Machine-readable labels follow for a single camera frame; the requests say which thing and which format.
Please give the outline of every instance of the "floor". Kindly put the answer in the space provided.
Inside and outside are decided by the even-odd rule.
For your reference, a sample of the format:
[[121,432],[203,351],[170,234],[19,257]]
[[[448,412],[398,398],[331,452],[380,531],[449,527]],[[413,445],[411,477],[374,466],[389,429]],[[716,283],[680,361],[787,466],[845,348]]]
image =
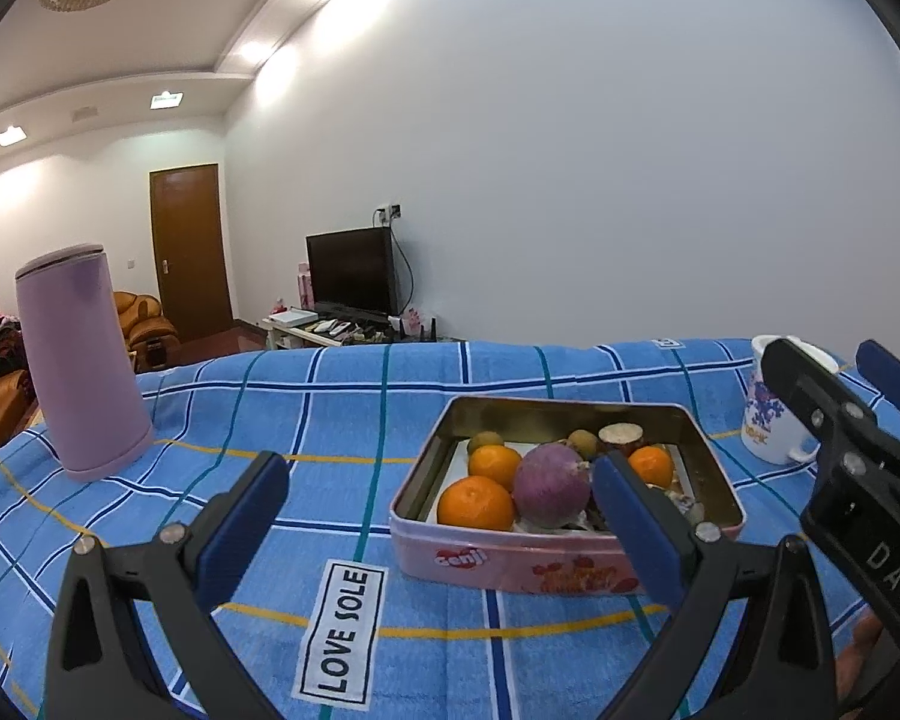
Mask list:
[[195,362],[213,360],[214,357],[226,357],[241,352],[260,351],[266,348],[266,336],[263,331],[250,330],[247,327],[234,327],[223,333],[208,338],[181,343],[179,348],[172,349],[167,357],[170,367],[176,365],[194,365]]

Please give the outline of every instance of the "purple thermos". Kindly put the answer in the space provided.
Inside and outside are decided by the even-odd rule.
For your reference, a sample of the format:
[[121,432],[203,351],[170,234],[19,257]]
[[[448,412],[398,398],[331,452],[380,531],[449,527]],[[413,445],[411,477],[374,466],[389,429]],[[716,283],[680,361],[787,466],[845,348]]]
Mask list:
[[106,255],[78,245],[26,263],[17,306],[53,448],[81,482],[129,466],[154,440],[117,320]]

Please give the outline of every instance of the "orange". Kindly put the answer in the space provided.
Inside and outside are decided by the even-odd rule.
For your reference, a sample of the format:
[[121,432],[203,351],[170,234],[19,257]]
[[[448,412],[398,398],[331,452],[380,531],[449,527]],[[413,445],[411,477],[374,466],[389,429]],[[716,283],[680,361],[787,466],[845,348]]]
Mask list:
[[466,464],[466,472],[471,476],[485,476],[503,485],[508,493],[514,491],[516,466],[519,466],[520,453],[508,446],[486,445],[473,450]]
[[437,522],[482,531],[509,531],[516,509],[509,493],[485,476],[468,476],[454,482],[437,501]]
[[644,446],[628,458],[631,468],[648,485],[669,488],[674,480],[674,459],[666,449]]

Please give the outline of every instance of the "thermos lid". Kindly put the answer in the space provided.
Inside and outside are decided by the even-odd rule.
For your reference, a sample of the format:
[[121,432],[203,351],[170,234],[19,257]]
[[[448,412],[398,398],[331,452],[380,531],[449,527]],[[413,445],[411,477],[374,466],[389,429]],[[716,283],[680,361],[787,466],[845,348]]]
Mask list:
[[66,247],[61,250],[51,251],[49,254],[42,254],[34,260],[26,263],[15,276],[19,281],[24,276],[34,274],[36,271],[43,271],[50,266],[60,265],[69,260],[82,260],[85,257],[93,257],[103,254],[103,247],[100,244],[77,244],[75,247]]

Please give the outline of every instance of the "white mug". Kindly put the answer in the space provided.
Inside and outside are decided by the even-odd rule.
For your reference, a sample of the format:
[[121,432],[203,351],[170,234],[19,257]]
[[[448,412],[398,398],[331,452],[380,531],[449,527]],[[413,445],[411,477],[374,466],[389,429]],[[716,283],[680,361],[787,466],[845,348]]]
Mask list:
[[[767,385],[763,383],[764,349],[771,341],[783,336],[756,336],[751,342],[754,348],[754,372],[746,388],[746,407],[744,408],[744,424],[740,437],[744,446],[767,463],[784,466],[788,463],[808,463],[817,456],[817,447],[812,452],[804,452],[802,447],[812,439],[809,431],[793,413],[783,405]],[[840,365],[822,349],[801,341],[796,336],[786,336],[790,341],[802,348],[814,360],[819,362],[830,373],[840,370]]]

